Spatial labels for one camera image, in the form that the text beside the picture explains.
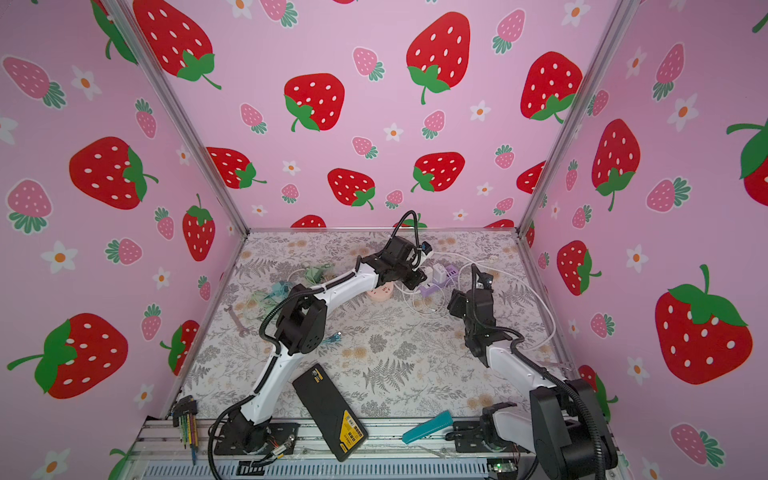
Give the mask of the purple power strip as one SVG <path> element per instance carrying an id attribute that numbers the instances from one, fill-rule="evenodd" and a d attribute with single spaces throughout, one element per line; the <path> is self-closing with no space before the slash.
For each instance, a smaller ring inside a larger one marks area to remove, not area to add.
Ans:
<path id="1" fill-rule="evenodd" d="M 419 286 L 420 294 L 426 298 L 434 293 L 440 293 L 449 285 L 455 285 L 459 269 L 452 264 L 435 263 L 423 268 L 426 281 Z"/>

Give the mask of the white charger plug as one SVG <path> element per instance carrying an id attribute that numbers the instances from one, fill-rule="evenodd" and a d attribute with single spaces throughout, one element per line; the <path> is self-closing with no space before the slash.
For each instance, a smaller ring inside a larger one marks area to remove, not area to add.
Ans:
<path id="1" fill-rule="evenodd" d="M 432 267 L 431 282 L 436 285 L 443 286 L 449 282 L 452 282 L 458 270 L 454 265 L 435 264 Z"/>

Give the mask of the green plug adapter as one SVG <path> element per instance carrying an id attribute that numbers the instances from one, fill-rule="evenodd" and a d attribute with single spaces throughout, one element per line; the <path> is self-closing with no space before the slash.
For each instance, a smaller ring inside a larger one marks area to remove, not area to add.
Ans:
<path id="1" fill-rule="evenodd" d="M 321 264 L 309 266 L 305 271 L 305 279 L 313 285 L 321 284 L 325 281 L 325 274 L 332 268 L 331 264 Z"/>

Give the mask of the teal plug adapter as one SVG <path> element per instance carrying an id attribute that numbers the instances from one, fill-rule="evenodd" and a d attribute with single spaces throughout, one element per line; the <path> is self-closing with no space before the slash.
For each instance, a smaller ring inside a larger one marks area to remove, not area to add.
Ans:
<path id="1" fill-rule="evenodd" d="M 289 295 L 291 289 L 292 289 L 292 284 L 290 282 L 279 281 L 272 285 L 271 291 L 267 295 L 267 297 L 272 299 L 275 302 L 280 302 Z"/>

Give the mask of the round pink power socket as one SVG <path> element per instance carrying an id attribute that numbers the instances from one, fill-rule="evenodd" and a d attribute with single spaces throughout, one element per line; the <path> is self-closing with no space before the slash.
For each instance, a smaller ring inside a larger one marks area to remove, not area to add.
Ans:
<path id="1" fill-rule="evenodd" d="M 377 287 L 373 290 L 370 290 L 366 293 L 366 295 L 374 302 L 385 302 L 390 300 L 395 291 L 395 286 L 393 282 L 387 282 L 384 285 Z"/>

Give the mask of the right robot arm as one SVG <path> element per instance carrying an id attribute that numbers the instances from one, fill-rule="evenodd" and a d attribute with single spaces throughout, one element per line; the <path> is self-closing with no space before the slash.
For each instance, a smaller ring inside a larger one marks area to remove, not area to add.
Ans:
<path id="1" fill-rule="evenodd" d="M 528 394 L 528 412 L 518 411 L 514 403 L 484 410 L 485 442 L 534 453 L 551 479 L 606 479 L 619 455 L 596 392 L 583 379 L 562 379 L 536 363 L 522 351 L 523 334 L 497 324 L 493 276 L 473 264 L 470 289 L 454 290 L 448 311 L 464 322 L 470 353 Z"/>

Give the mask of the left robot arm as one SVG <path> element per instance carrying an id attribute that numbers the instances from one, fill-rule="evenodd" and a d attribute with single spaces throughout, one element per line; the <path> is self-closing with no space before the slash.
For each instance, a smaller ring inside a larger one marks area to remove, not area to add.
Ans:
<path id="1" fill-rule="evenodd" d="M 350 271 L 313 287 L 298 285 L 265 316 L 259 336 L 272 345 L 266 366 L 250 394 L 228 407 L 209 427 L 207 454 L 216 448 L 233 453 L 261 450 L 283 388 L 300 360 L 325 338 L 326 320 L 344 303 L 389 282 L 415 289 L 426 280 L 422 265 L 432 245 L 391 235 L 382 250 L 359 257 Z"/>

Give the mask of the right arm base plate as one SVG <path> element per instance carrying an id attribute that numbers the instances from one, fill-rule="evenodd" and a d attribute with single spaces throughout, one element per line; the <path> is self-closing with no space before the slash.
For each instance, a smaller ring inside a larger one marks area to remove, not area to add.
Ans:
<path id="1" fill-rule="evenodd" d="M 492 434 L 480 420 L 455 421 L 445 434 L 459 453 L 530 453 L 530 450 Z"/>

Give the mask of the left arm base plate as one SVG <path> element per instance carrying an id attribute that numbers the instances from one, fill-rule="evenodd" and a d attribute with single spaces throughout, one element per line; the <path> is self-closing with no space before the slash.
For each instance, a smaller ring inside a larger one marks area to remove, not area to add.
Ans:
<path id="1" fill-rule="evenodd" d="M 266 456 L 276 448 L 281 448 L 279 455 L 291 455 L 299 427 L 300 424 L 294 422 L 270 422 L 266 426 L 256 427 L 240 427 L 233 422 L 227 422 L 216 435 L 213 452 L 219 456 Z"/>

